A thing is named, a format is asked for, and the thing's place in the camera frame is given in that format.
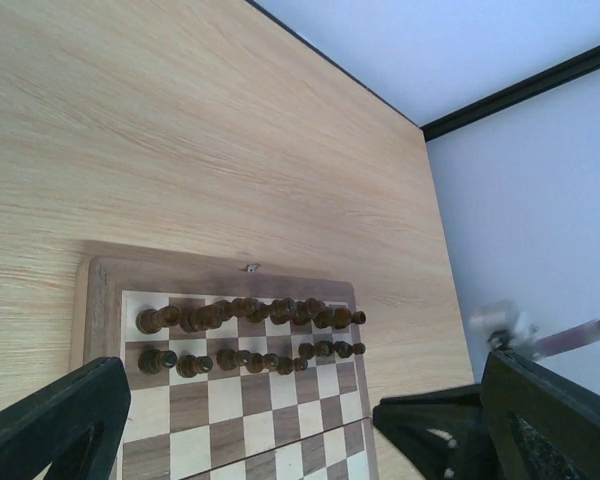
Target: chessboard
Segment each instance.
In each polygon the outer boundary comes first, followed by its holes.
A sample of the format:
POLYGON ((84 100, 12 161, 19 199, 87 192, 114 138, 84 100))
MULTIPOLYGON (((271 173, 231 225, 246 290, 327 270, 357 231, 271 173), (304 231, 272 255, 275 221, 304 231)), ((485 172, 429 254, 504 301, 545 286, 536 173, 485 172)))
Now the chessboard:
POLYGON ((212 330, 172 327, 153 334, 136 324, 147 309, 173 306, 186 314, 244 297, 262 304, 316 298, 355 311, 353 287, 345 282, 108 258, 81 267, 71 367, 118 356, 131 389, 111 478, 377 479, 363 355, 316 356, 306 370, 289 375, 218 365, 192 378, 175 368, 140 371, 140 355, 149 349, 215 362, 224 349, 293 358, 303 343, 360 342, 353 323, 332 330, 233 317, 212 330))

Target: white wall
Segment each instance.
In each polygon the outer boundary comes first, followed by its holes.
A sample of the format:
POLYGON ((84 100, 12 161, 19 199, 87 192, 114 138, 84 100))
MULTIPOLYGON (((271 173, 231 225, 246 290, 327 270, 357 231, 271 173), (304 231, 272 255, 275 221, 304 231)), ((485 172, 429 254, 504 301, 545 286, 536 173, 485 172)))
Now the white wall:
POLYGON ((600 0, 256 0, 418 125, 600 44, 600 0))
MULTIPOLYGON (((600 318, 600 70, 428 151, 465 325, 502 298, 543 336, 600 318)), ((467 335, 480 378, 486 354, 467 335)), ((543 364, 600 394, 600 342, 543 364)))

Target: chess piece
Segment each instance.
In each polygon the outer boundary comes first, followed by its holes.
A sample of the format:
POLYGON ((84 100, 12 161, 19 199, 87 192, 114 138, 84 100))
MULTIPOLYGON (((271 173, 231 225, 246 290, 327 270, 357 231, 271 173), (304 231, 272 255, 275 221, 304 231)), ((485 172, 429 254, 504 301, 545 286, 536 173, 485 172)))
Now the chess piece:
POLYGON ((275 371, 278 368, 278 363, 280 362, 280 358, 275 353, 267 353, 262 357, 264 362, 264 366, 270 372, 275 371))
POLYGON ((306 358, 307 360, 311 360, 316 356, 316 347, 310 343, 301 343, 298 347, 298 355, 300 355, 302 358, 306 358))
POLYGON ((162 307, 160 310, 150 308, 138 314, 136 327, 142 333, 150 335, 159 332, 163 328, 175 327, 180 321, 180 316, 180 310, 171 305, 162 307))
POLYGON ((293 370, 296 372, 304 372, 307 367, 309 367, 309 363, 306 358, 294 358, 293 359, 293 370))
POLYGON ((315 298, 307 298, 304 302, 296 303, 296 310, 299 318, 314 318, 319 313, 324 312, 327 306, 324 302, 315 298))
POLYGON ((336 342, 333 344, 333 349, 340 358, 349 358, 353 355, 353 347, 347 342, 336 342))
POLYGON ((225 348, 218 351, 216 361, 220 369, 229 371, 237 367, 244 367, 249 363, 250 358, 251 353, 246 350, 238 350, 236 352, 230 348, 225 348))
POLYGON ((261 304, 260 308, 251 315, 247 315, 247 320, 252 323, 264 321, 267 317, 282 317, 291 315, 296 311, 296 303, 291 298, 282 298, 274 300, 270 305, 261 304))
POLYGON ((222 326, 226 318, 226 308, 224 304, 214 303, 204 307, 196 308, 189 315, 180 319, 180 328, 185 332, 200 332, 204 330, 215 330, 222 326))
POLYGON ((364 325, 367 323, 367 316, 364 312, 355 312, 351 315, 351 323, 356 325, 364 325))
POLYGON ((249 373, 260 373, 264 370, 264 357, 259 353, 252 353, 246 365, 249 373))
POLYGON ((316 328, 327 328, 331 326, 333 321, 333 313, 334 309, 332 307, 327 307, 324 312, 320 312, 316 315, 316 318, 313 319, 313 323, 316 328))
POLYGON ((213 368, 213 360, 210 357, 196 357, 195 355, 183 355, 178 358, 176 371, 184 378, 193 378, 202 373, 209 373, 213 368))
POLYGON ((293 372, 293 360, 289 357, 280 357, 276 372, 280 375, 290 375, 293 372))
POLYGON ((321 340, 316 343, 316 356, 318 357, 330 357, 333 355, 333 343, 329 340, 321 340))
POLYGON ((333 328, 342 329, 347 328, 351 323, 351 312, 348 308, 336 308, 333 312, 333 319, 331 320, 331 326, 333 328))
POLYGON ((353 344, 353 354, 354 355, 364 355, 364 352, 367 351, 367 347, 364 343, 354 343, 353 344))
POLYGON ((160 351, 155 348, 142 352, 138 358, 138 368, 142 373, 155 375, 162 370, 173 368, 178 356, 171 350, 160 351))

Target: wooden table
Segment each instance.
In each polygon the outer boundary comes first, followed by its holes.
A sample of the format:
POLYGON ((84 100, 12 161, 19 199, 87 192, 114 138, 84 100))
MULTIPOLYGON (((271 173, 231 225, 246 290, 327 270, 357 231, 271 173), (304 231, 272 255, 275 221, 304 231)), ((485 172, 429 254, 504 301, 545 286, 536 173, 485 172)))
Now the wooden table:
POLYGON ((350 281, 372 404, 472 381, 421 132, 241 0, 0 1, 0 409, 97 254, 350 281))

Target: chessboard border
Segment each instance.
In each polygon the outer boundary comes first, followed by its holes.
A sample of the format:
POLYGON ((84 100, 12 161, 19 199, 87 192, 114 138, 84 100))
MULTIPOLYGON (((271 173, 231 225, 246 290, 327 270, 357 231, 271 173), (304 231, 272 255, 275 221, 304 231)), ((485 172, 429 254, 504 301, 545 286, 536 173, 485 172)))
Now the chessboard border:
MULTIPOLYGON (((348 282, 248 273, 227 267, 174 264, 110 257, 83 262, 76 278, 69 367, 79 368, 102 356, 121 356, 122 292, 161 292, 259 298, 309 298, 345 302, 355 309, 353 286, 348 282)), ((352 325, 352 339, 360 330, 352 325)), ((355 356, 363 419, 371 415, 364 357, 355 356)), ((373 431, 365 428, 369 474, 378 477, 373 431)))

